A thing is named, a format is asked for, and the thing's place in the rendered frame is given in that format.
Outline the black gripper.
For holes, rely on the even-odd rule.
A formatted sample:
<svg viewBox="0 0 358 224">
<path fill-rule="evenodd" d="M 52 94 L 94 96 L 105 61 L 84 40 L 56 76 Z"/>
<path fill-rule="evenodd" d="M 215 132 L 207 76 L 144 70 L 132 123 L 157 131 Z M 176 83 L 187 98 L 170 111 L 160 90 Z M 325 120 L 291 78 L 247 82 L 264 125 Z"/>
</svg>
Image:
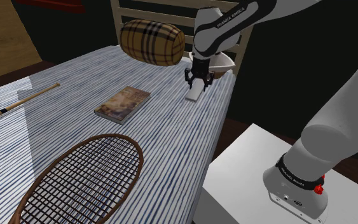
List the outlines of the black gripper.
<svg viewBox="0 0 358 224">
<path fill-rule="evenodd" d="M 209 72 L 209 59 L 198 59 L 194 58 L 192 67 L 184 70 L 185 81 L 189 84 L 189 88 L 192 88 L 193 80 L 195 78 L 201 78 L 204 82 L 203 91 L 209 85 L 212 85 L 214 80 L 214 72 Z"/>
</svg>

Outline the white flat rectangular device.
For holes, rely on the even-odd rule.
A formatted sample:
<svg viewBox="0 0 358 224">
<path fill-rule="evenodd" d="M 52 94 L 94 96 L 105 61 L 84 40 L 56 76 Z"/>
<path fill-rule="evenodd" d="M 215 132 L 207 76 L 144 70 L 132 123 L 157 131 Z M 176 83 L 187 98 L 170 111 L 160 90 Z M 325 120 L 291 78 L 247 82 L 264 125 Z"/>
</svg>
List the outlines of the white flat rectangular device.
<svg viewBox="0 0 358 224">
<path fill-rule="evenodd" d="M 196 102 L 198 100 L 199 96 L 201 95 L 201 93 L 203 92 L 203 88 L 204 88 L 203 80 L 196 78 L 192 82 L 192 86 L 188 90 L 188 92 L 185 96 L 185 99 L 188 101 Z"/>
</svg>

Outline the white bowl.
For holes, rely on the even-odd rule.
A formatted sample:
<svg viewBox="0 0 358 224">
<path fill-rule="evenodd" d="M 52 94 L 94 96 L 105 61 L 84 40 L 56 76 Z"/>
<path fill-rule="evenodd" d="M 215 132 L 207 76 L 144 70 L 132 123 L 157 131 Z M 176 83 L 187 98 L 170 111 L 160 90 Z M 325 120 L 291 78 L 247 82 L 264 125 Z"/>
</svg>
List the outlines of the white bowl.
<svg viewBox="0 0 358 224">
<path fill-rule="evenodd" d="M 234 67 L 234 61 L 223 52 L 213 55 L 209 61 L 209 72 L 214 73 L 214 78 L 217 79 L 222 77 L 227 71 L 233 70 Z"/>
</svg>

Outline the bed with striped blue cover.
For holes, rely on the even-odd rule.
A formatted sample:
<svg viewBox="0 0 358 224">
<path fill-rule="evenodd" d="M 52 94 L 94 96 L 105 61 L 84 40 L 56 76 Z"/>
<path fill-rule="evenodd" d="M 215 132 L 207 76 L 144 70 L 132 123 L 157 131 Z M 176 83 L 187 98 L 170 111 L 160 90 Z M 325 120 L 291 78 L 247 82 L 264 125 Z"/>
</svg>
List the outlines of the bed with striped blue cover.
<svg viewBox="0 0 358 224">
<path fill-rule="evenodd" d="M 0 109 L 56 87 L 0 116 L 0 224 L 8 224 L 35 179 L 89 137 L 137 141 L 144 165 L 134 189 L 106 224 L 189 224 L 236 81 L 227 73 L 197 102 L 184 97 L 188 62 L 159 67 L 107 46 L 0 87 Z M 150 99 L 123 125 L 94 113 L 130 86 Z"/>
</svg>

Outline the tan plaid bolster pillow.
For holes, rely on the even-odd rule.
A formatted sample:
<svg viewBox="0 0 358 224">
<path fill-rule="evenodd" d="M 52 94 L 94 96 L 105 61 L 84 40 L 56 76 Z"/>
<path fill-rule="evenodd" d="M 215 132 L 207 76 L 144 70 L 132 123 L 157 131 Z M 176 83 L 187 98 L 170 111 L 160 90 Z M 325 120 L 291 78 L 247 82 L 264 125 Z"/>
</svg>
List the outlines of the tan plaid bolster pillow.
<svg viewBox="0 0 358 224">
<path fill-rule="evenodd" d="M 122 26 L 120 46 L 129 57 L 138 61 L 173 66 L 183 57 L 185 35 L 171 24 L 135 19 Z"/>
</svg>

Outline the brown paperback book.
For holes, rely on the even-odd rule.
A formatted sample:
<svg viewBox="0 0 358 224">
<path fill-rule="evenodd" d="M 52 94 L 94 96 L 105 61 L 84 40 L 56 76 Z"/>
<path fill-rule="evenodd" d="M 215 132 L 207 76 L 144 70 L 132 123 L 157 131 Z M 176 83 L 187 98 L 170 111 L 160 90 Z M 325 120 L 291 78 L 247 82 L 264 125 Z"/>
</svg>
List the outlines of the brown paperback book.
<svg viewBox="0 0 358 224">
<path fill-rule="evenodd" d="M 149 92 L 127 86 L 96 108 L 94 113 L 123 125 L 150 97 Z"/>
</svg>

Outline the brown tennis racket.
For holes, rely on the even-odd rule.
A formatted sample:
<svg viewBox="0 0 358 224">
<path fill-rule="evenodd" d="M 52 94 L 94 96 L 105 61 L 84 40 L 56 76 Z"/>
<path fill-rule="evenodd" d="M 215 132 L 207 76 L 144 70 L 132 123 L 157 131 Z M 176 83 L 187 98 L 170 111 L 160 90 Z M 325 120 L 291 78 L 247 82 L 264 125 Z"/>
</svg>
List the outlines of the brown tennis racket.
<svg viewBox="0 0 358 224">
<path fill-rule="evenodd" d="M 104 224 L 129 196 L 143 163 L 141 147 L 128 136 L 86 139 L 36 178 L 8 224 Z"/>
</svg>

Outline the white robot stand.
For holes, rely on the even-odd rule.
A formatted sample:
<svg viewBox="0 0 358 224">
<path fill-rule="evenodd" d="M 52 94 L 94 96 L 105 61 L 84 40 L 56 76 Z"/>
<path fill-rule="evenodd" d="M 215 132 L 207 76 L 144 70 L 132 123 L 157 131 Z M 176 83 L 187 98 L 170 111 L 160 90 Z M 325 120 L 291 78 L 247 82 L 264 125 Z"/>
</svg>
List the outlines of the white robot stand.
<svg viewBox="0 0 358 224">
<path fill-rule="evenodd" d="M 195 224 L 307 224 L 272 202 L 263 172 L 290 144 L 252 124 L 210 163 L 193 217 Z M 324 224 L 358 224 L 358 184 L 330 170 Z"/>
</svg>

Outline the wooden baseball bat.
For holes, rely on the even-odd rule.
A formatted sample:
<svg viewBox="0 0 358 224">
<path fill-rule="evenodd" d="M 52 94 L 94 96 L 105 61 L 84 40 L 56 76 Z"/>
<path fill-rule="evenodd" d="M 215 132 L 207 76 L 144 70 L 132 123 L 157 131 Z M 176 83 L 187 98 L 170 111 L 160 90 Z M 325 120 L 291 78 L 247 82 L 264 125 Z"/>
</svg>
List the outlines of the wooden baseball bat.
<svg viewBox="0 0 358 224">
<path fill-rule="evenodd" d="M 50 91 L 50 90 L 52 90 L 52 89 L 54 89 L 56 87 L 59 87 L 59 86 L 60 86 L 60 83 L 55 83 L 54 85 L 52 85 L 52 86 L 50 86 L 50 87 L 48 87 L 46 89 L 43 89 L 42 91 L 40 91 L 40 92 L 38 92 L 36 94 L 28 96 L 25 99 L 17 101 L 16 103 L 11 104 L 11 105 L 3 108 L 3 109 L 0 109 L 0 116 L 2 114 L 4 114 L 4 113 L 7 113 L 7 112 L 11 111 L 12 109 L 15 109 L 15 108 L 19 107 L 20 105 L 24 104 L 25 102 L 28 102 L 28 101 L 32 100 L 33 98 L 36 98 L 37 96 L 42 95 L 42 94 L 44 94 L 44 93 L 46 93 L 46 92 L 48 92 L 48 91 Z"/>
</svg>

